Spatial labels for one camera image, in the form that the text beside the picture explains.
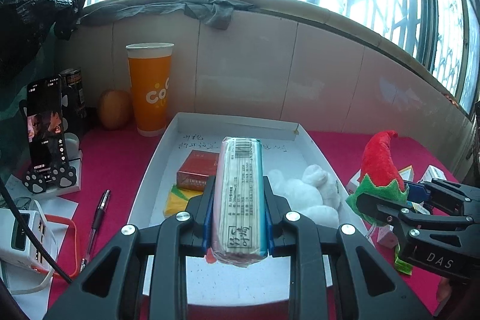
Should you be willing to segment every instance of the red cigarette box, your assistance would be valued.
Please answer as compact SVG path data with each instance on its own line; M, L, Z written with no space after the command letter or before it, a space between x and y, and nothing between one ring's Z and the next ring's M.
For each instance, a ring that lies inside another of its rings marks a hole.
M205 190L210 175L217 174L216 152L192 150L177 171L177 187L188 190Z

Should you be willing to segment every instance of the orange paper cup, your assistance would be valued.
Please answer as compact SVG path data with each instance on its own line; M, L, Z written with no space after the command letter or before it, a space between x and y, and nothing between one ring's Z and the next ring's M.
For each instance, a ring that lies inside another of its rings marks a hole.
M157 136L167 126L167 98L173 44L127 45L131 99L137 130L143 136Z

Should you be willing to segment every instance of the ballpoint pen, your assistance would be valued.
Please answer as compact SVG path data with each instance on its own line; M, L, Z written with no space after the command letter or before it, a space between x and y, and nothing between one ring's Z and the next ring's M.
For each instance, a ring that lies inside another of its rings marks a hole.
M107 204L109 203L110 198L110 190L105 190L100 202L98 203L97 210L95 211L95 215L93 217L92 229L90 230L90 236L88 238L88 245L85 252L85 257L82 259L82 264L80 265L80 271L82 271L87 263L90 261L90 257L92 255L93 244L95 241L95 236L97 235L97 231L102 225L103 216L105 215L105 210L107 209Z

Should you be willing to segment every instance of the white power strip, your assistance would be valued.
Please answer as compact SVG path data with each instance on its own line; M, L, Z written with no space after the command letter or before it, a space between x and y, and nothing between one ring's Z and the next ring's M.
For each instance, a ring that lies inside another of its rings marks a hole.
M42 217L43 213L20 211L20 214L45 250L55 258L56 244L46 219ZM24 269L50 271L50 265L32 244L9 209L0 209L0 227L2 227L0 230L0 259Z

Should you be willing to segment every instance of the white stuffed bunny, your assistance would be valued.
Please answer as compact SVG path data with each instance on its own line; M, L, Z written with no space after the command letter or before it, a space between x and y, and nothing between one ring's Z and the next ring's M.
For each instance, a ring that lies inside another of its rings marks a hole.
M302 181L316 187L322 195L323 205L338 210L340 206L340 194L338 193L337 181L319 165L312 164L305 169Z
M338 228L337 208L340 204L340 196L335 197L337 186L333 181L335 192L331 191L332 180L330 175L320 166L307 167L302 180L285 180L282 172L272 170L268 173L270 186L274 194L285 197L290 208L312 219L316 224ZM327 196L328 204L323 198Z

